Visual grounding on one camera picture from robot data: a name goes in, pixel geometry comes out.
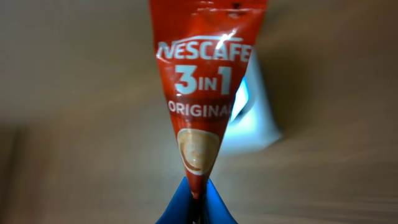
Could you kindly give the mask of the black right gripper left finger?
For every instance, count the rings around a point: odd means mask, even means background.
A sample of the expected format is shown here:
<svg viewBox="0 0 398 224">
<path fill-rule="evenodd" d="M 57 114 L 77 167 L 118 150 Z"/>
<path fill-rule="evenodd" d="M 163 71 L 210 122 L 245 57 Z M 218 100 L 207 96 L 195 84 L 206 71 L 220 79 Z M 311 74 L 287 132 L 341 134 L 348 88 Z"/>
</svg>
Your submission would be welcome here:
<svg viewBox="0 0 398 224">
<path fill-rule="evenodd" d="M 191 191 L 188 180 L 184 177 L 165 212 L 155 224 L 188 224 L 190 220 Z"/>
</svg>

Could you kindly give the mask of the red coffee stick sachet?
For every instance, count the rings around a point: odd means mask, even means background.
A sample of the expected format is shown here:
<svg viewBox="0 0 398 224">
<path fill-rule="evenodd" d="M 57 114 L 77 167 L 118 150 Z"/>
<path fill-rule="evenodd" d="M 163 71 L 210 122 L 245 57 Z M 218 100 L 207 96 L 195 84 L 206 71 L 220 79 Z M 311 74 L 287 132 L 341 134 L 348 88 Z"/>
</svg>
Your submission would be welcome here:
<svg viewBox="0 0 398 224">
<path fill-rule="evenodd" d="M 266 0 L 150 0 L 154 53 L 194 199 L 201 199 Z"/>
</svg>

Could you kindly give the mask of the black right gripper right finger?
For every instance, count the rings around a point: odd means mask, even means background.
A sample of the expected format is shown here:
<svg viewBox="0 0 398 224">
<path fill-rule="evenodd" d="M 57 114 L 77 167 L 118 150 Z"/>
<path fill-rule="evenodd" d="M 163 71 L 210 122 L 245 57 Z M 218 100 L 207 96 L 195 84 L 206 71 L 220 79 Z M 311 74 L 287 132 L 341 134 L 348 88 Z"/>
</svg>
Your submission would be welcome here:
<svg viewBox="0 0 398 224">
<path fill-rule="evenodd" d="M 209 224 L 238 224 L 209 179 L 206 189 L 205 208 Z"/>
</svg>

